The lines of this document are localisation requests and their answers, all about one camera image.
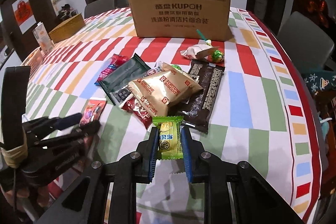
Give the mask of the dark wooden door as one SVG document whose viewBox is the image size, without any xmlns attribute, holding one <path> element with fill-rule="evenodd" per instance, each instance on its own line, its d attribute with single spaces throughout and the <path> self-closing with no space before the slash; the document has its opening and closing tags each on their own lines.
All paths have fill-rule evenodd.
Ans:
<svg viewBox="0 0 336 224">
<path fill-rule="evenodd" d="M 47 31 L 56 26 L 51 0 L 3 0 L 1 15 L 9 43 L 21 60 L 39 46 L 33 30 L 42 22 Z"/>
</svg>

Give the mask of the red candy packet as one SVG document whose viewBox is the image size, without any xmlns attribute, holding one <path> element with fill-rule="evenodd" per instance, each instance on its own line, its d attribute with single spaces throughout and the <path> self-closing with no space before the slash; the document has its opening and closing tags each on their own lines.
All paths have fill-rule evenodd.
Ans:
<svg viewBox="0 0 336 224">
<path fill-rule="evenodd" d="M 121 108 L 129 113 L 134 114 L 142 122 L 146 129 L 148 129 L 152 124 L 151 115 L 140 104 L 139 100 L 133 94 L 128 96 Z"/>
</svg>

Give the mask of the white orange carton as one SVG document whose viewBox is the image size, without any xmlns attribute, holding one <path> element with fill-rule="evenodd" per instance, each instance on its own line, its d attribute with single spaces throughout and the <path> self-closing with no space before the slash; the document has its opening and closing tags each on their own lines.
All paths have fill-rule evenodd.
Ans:
<svg viewBox="0 0 336 224">
<path fill-rule="evenodd" d="M 42 22 L 33 29 L 33 35 L 44 54 L 49 54 L 54 49 L 53 41 Z"/>
</svg>

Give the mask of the pink red snack packet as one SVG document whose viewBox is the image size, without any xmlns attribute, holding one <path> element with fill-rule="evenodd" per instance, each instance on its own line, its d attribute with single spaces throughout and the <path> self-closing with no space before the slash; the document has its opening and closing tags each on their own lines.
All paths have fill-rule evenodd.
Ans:
<svg viewBox="0 0 336 224">
<path fill-rule="evenodd" d="M 94 84 L 99 86 L 100 81 L 108 77 L 112 72 L 114 72 L 121 65 L 125 64 L 128 60 L 129 58 L 126 56 L 113 54 L 113 56 L 109 59 L 108 66 L 100 72 Z"/>
</svg>

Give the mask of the green christmas pouch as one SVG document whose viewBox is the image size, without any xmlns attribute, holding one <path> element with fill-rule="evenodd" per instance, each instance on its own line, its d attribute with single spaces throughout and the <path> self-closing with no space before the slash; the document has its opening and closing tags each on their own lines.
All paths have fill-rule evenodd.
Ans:
<svg viewBox="0 0 336 224">
<path fill-rule="evenodd" d="M 322 70 L 301 75 L 313 98 L 335 97 L 335 72 Z"/>
</svg>

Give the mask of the green lollipop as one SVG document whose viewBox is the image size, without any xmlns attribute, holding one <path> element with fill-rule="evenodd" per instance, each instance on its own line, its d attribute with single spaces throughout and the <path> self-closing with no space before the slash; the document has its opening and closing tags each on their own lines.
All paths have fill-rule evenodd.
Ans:
<svg viewBox="0 0 336 224">
<path fill-rule="evenodd" d="M 219 50 L 219 47 L 213 46 L 213 42 L 207 39 L 204 34 L 197 29 L 197 33 L 202 40 L 205 41 L 206 47 L 197 53 L 197 57 L 207 60 L 212 63 L 221 63 L 224 61 L 224 52 Z"/>
</svg>

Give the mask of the red foil balloon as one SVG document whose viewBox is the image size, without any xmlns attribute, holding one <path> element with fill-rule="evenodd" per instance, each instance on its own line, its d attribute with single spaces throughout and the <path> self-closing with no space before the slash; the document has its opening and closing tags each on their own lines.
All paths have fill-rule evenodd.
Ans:
<svg viewBox="0 0 336 224">
<path fill-rule="evenodd" d="M 328 6 L 325 0 L 313 1 L 310 0 L 307 3 L 307 12 L 309 13 L 309 18 L 319 26 L 329 27 L 328 21 Z"/>
</svg>

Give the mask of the grey chair at right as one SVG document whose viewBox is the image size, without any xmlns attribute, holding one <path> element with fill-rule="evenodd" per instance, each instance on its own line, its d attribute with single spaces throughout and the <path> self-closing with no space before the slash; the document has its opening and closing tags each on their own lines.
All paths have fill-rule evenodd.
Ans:
<svg viewBox="0 0 336 224">
<path fill-rule="evenodd" d="M 317 72 L 325 67 L 335 71 L 335 61 L 330 58 L 335 51 L 335 43 L 299 12 L 292 13 L 282 25 L 277 40 L 299 73 Z"/>
</svg>

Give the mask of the dark brown chocolate packet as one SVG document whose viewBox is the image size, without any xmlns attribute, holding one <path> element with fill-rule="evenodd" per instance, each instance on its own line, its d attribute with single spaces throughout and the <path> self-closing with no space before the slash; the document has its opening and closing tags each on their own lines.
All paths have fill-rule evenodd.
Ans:
<svg viewBox="0 0 336 224">
<path fill-rule="evenodd" d="M 225 67 L 199 60 L 191 61 L 189 75 L 202 90 L 177 105 L 176 114 L 184 117 L 185 124 L 200 132 L 208 133 L 211 114 L 215 105 Z"/>
</svg>

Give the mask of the large cardboard box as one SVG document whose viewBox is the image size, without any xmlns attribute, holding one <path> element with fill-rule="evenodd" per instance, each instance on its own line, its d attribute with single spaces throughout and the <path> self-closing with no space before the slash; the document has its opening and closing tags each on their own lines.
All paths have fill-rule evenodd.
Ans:
<svg viewBox="0 0 336 224">
<path fill-rule="evenodd" d="M 231 0 L 128 0 L 140 38 L 188 38 L 225 42 Z"/>
</svg>

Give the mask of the grey chair behind table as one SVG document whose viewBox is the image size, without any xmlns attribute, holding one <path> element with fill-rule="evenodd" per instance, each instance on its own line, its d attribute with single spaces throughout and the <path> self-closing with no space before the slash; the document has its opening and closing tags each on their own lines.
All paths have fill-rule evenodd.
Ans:
<svg viewBox="0 0 336 224">
<path fill-rule="evenodd" d="M 97 0 L 86 5 L 84 9 L 84 18 L 99 15 L 115 9 L 115 0 Z"/>
</svg>

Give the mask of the colourful checkered tablecloth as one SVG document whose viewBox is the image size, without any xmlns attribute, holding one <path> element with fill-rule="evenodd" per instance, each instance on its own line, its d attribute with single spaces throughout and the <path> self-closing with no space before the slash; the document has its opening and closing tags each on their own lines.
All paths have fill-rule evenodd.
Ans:
<svg viewBox="0 0 336 224">
<path fill-rule="evenodd" d="M 188 71 L 180 51 L 202 40 L 136 36 L 130 8 L 85 20 L 86 26 L 45 57 L 28 85 L 27 119 L 64 117 L 83 111 L 105 93 L 94 82 L 113 54 L 138 54 Z M 313 223 L 321 186 L 321 160 L 305 83 L 269 31 L 247 11 L 230 8 L 234 38 L 213 42 L 224 52 L 224 76 L 211 114 L 209 133 L 191 130 L 207 151 L 225 161 L 246 160 L 306 223 Z M 103 162 L 134 151 L 148 137 L 135 115 L 107 102 L 97 147 Z M 204 188 L 189 185 L 177 161 L 157 161 L 153 183 L 139 185 L 139 223 L 203 223 Z"/>
</svg>

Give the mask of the dark green snack packet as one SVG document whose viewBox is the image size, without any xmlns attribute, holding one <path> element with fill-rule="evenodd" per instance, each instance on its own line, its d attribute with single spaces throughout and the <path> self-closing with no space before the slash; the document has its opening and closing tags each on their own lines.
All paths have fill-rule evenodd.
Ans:
<svg viewBox="0 0 336 224">
<path fill-rule="evenodd" d="M 99 81 L 98 84 L 112 104 L 120 105 L 130 94 L 127 84 L 131 80 L 139 79 L 146 75 L 150 69 L 151 67 L 135 53 L 130 60 L 120 65 L 110 75 Z"/>
</svg>

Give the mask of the small woven brown box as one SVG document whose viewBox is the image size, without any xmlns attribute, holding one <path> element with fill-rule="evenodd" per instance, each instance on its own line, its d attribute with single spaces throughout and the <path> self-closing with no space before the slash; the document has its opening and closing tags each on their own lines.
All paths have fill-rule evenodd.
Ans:
<svg viewBox="0 0 336 224">
<path fill-rule="evenodd" d="M 85 22 L 82 14 L 77 14 L 56 26 L 52 31 L 49 32 L 49 37 L 54 43 L 58 43 L 72 37 L 84 26 Z"/>
</svg>

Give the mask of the small red pink packet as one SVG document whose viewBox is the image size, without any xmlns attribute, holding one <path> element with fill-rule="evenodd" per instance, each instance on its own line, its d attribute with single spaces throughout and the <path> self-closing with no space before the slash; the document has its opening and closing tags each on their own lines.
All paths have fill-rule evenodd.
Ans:
<svg viewBox="0 0 336 224">
<path fill-rule="evenodd" d="M 90 99 L 84 108 L 83 116 L 79 125 L 83 126 L 89 122 L 99 120 L 105 105 L 106 100 Z"/>
</svg>

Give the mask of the red fu door poster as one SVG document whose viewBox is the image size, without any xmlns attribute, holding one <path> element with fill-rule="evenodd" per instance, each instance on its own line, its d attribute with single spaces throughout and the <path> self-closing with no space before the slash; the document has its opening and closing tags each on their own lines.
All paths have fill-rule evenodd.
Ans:
<svg viewBox="0 0 336 224">
<path fill-rule="evenodd" d="M 16 0 L 12 5 L 15 21 L 22 34 L 37 22 L 29 0 Z"/>
</svg>

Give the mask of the white paper snack wrapper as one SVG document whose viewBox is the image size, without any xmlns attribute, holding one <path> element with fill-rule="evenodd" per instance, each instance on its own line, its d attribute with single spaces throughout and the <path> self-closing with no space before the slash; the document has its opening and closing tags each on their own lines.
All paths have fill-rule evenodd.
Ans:
<svg viewBox="0 0 336 224">
<path fill-rule="evenodd" d="M 207 44 L 197 44 L 180 51 L 180 54 L 189 60 L 202 60 L 212 55 L 219 47 L 212 47 Z"/>
</svg>

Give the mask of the gold Fortune biscuits bag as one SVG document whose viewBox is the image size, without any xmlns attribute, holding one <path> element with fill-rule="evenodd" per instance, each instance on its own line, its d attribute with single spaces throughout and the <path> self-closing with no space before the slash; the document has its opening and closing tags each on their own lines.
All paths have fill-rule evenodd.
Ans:
<svg viewBox="0 0 336 224">
<path fill-rule="evenodd" d="M 187 73 L 162 63 L 162 70 L 132 80 L 129 90 L 152 117 L 167 116 L 169 108 L 203 90 Z"/>
</svg>

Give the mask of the green yellow snack packet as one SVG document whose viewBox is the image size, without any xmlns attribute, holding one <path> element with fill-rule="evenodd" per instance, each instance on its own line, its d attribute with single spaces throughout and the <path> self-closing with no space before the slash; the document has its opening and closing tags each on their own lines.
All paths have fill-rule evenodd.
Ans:
<svg viewBox="0 0 336 224">
<path fill-rule="evenodd" d="M 181 124 L 183 116 L 154 117 L 153 124 L 159 130 L 159 160 L 183 158 Z"/>
</svg>

